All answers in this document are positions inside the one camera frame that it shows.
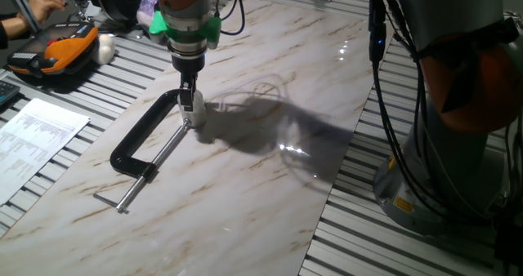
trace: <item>person's hand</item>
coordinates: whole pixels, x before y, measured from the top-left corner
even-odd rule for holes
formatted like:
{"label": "person's hand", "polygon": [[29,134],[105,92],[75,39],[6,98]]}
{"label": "person's hand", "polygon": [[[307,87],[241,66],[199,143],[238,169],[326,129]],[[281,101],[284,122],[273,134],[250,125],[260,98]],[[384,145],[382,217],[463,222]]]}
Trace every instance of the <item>person's hand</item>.
{"label": "person's hand", "polygon": [[62,0],[29,0],[29,6],[40,24],[43,24],[53,11],[65,9]]}

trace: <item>paper document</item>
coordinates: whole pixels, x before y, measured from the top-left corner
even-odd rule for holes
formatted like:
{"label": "paper document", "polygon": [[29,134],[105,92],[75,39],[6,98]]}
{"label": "paper document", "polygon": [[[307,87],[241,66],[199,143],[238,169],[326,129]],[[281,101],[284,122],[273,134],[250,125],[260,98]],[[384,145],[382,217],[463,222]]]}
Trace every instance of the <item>paper document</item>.
{"label": "paper document", "polygon": [[16,194],[82,128],[89,118],[31,100],[0,129],[0,206]]}

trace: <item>end effector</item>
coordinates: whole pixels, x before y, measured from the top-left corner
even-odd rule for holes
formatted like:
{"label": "end effector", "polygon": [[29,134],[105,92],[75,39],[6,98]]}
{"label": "end effector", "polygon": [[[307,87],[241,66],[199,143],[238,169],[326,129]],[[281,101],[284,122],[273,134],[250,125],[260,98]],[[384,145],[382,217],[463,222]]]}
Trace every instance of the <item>end effector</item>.
{"label": "end effector", "polygon": [[220,18],[209,15],[211,0],[159,0],[151,35],[168,37],[173,67],[181,73],[179,104],[193,111],[198,72],[205,66],[205,52],[217,47]]}

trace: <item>person's arm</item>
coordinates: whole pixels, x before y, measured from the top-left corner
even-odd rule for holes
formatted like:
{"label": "person's arm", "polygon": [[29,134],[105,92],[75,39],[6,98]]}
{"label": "person's arm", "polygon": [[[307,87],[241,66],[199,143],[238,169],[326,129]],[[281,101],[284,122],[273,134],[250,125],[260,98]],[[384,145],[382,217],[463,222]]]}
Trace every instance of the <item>person's arm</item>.
{"label": "person's arm", "polygon": [[[65,9],[65,4],[61,0],[28,0],[29,6],[36,19],[43,24],[54,10]],[[18,38],[29,30],[26,19],[18,15],[0,16],[0,49],[7,48],[7,42]]]}
{"label": "person's arm", "polygon": [[7,39],[9,40],[18,38],[20,35],[29,30],[29,24],[27,24],[27,22],[24,19],[22,19],[21,16],[16,16],[14,18],[3,20],[2,26],[4,28],[4,32],[7,36]]}

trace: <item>marble surface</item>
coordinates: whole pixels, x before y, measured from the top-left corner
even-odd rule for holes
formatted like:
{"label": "marble surface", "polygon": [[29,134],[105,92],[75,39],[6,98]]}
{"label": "marble surface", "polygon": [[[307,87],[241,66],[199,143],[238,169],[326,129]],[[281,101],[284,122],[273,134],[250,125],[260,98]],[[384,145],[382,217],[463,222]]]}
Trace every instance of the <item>marble surface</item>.
{"label": "marble surface", "polygon": [[[166,70],[0,240],[0,275],[296,275],[372,86],[367,23],[245,0],[207,55],[208,107],[120,215],[109,155],[179,75]],[[224,29],[239,27],[239,17]],[[174,109],[138,150],[151,160]]]}

